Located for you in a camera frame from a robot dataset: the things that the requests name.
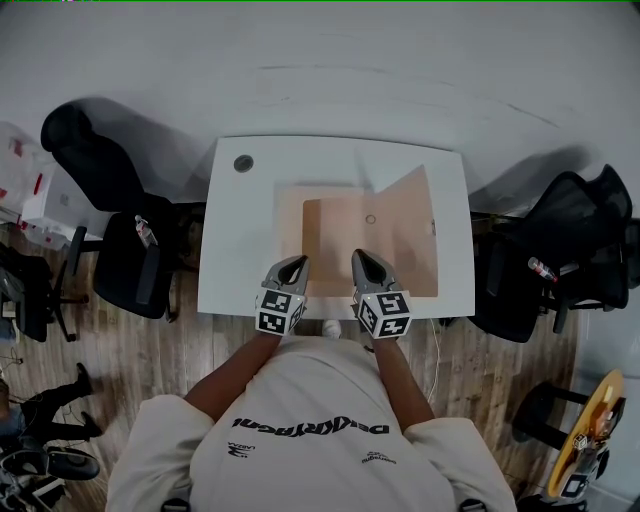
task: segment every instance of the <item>white t-shirt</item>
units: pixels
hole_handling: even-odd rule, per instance
[[[107,511],[159,512],[179,488],[193,512],[516,510],[471,421],[402,433],[375,357],[323,338],[283,340],[215,425],[176,396],[143,402]]]

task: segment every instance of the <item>shirt sleeve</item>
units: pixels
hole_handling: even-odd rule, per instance
[[[178,396],[142,402],[129,442],[109,480],[107,512],[161,510],[175,489],[189,488],[189,467],[213,420]]]
[[[480,500],[490,512],[515,512],[513,493],[474,424],[439,418],[412,425],[409,442],[451,482],[456,506]]]

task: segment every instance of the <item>shoe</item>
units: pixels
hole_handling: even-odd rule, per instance
[[[82,395],[87,396],[93,393],[93,387],[91,386],[91,379],[89,378],[89,372],[82,363],[76,364],[78,368],[78,379],[76,385],[82,388]]]
[[[325,320],[322,322],[322,336],[337,340],[342,336],[342,327],[338,320]]]
[[[84,420],[84,429],[87,432],[87,437],[100,437],[103,434],[102,429],[96,425],[93,418],[86,412],[82,411],[80,416],[82,416],[82,419]]]

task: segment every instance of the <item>black pants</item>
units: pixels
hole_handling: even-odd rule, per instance
[[[64,441],[89,439],[86,427],[82,425],[65,425],[53,421],[53,417],[60,407],[85,395],[84,389],[74,383],[55,389],[48,389],[30,398],[21,405],[22,414],[24,414],[25,424],[27,425],[23,435],[34,437],[42,444],[54,439],[62,439]]]

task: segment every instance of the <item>wooden floor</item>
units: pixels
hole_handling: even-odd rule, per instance
[[[192,262],[199,258],[199,231],[191,233]],[[66,249],[51,252],[30,245],[18,233],[4,233],[0,240],[25,254],[44,256],[57,273]],[[180,316],[173,324],[146,320],[119,310],[92,292],[95,260],[83,255],[75,279],[65,281],[65,295],[89,294],[83,306],[65,306],[67,325],[78,341],[65,343],[56,324],[49,327],[46,343],[23,340],[16,351],[24,364],[0,359],[14,395],[28,398],[36,392],[73,381],[75,364],[85,364],[95,379],[97,393],[63,409],[58,421],[77,423],[80,411],[92,414],[106,430],[104,436],[78,449],[95,455],[103,471],[96,480],[69,483],[71,501],[59,510],[104,510],[106,482],[121,453],[142,400],[161,393],[185,394],[199,379],[222,364],[253,333],[253,319],[198,314],[195,274],[174,279],[173,303]],[[569,318],[564,334],[552,333],[553,317],[541,318],[529,343],[516,344],[488,336],[463,319],[447,329],[435,322],[441,349],[438,386],[432,404],[438,416],[466,416],[482,433],[514,491],[522,483],[535,484],[544,477],[554,451],[531,440],[517,444],[510,420],[528,390],[551,380],[568,387],[573,371],[577,321]],[[319,322],[308,321],[299,334],[319,334]],[[343,337],[361,338],[355,321],[343,324]],[[413,374],[428,394],[435,376],[437,348],[428,320],[415,321],[401,342]],[[8,348],[0,355],[10,356]],[[559,425],[562,411],[554,411]],[[528,491],[536,487],[529,486]]]

